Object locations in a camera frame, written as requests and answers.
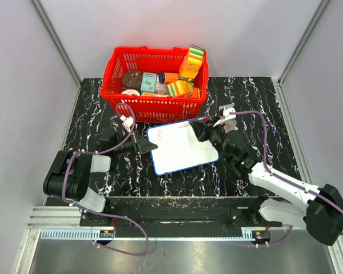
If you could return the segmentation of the red capped whiteboard marker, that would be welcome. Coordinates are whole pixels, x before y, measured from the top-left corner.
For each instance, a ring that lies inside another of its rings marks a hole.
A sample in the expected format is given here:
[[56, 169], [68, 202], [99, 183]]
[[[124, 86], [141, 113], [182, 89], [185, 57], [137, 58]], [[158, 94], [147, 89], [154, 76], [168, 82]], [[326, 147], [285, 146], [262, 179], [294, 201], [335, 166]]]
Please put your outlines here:
[[181, 126], [179, 126], [179, 128], [189, 127], [193, 123], [196, 123], [196, 122], [203, 123], [203, 122], [206, 122], [209, 119], [210, 119], [210, 115], [189, 119], [185, 123], [183, 123]]

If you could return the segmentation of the white whiteboard blue frame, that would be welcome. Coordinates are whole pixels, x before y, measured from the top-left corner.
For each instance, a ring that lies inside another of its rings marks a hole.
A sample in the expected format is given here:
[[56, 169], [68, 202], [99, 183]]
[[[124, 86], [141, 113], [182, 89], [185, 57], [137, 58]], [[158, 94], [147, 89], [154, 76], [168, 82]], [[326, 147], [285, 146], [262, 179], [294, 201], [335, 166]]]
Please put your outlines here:
[[151, 151], [154, 172], [158, 176], [217, 162], [220, 156], [210, 142], [199, 142], [192, 127], [179, 128], [187, 120], [147, 129], [148, 141], [158, 148]]

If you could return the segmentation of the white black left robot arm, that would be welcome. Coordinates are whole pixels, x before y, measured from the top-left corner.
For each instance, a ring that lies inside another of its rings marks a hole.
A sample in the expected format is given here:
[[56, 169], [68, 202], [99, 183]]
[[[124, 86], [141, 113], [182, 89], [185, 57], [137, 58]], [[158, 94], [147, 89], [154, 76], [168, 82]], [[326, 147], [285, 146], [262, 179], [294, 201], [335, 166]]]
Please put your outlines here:
[[[43, 182], [44, 194], [59, 199], [65, 197], [66, 200], [93, 211], [92, 218], [99, 225], [108, 225], [113, 213], [106, 208], [106, 198], [89, 187], [90, 174], [110, 171], [115, 166], [115, 161], [120, 154], [133, 151], [140, 155], [158, 148], [156, 144], [144, 139], [137, 132], [132, 133], [126, 139], [120, 137], [115, 131], [103, 135], [98, 141], [97, 149], [105, 151], [112, 147], [116, 147], [116, 149], [104, 155], [82, 154], [77, 156], [72, 164], [69, 163], [72, 157], [71, 152], [58, 151]], [[67, 168], [70, 168], [70, 171], [63, 196], [63, 181]]]

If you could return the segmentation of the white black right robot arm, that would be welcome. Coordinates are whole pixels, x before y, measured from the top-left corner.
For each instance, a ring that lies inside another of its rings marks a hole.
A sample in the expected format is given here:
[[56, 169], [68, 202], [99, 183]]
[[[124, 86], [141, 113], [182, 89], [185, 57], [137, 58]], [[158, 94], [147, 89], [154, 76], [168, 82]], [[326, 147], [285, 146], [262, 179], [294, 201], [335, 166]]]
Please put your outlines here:
[[252, 208], [248, 217], [253, 225], [267, 221], [292, 225], [328, 246], [343, 235], [343, 198], [336, 187], [305, 183], [270, 168], [242, 133], [227, 130], [218, 118], [193, 119], [189, 125], [197, 140], [209, 142], [240, 179], [284, 199], [268, 198]]

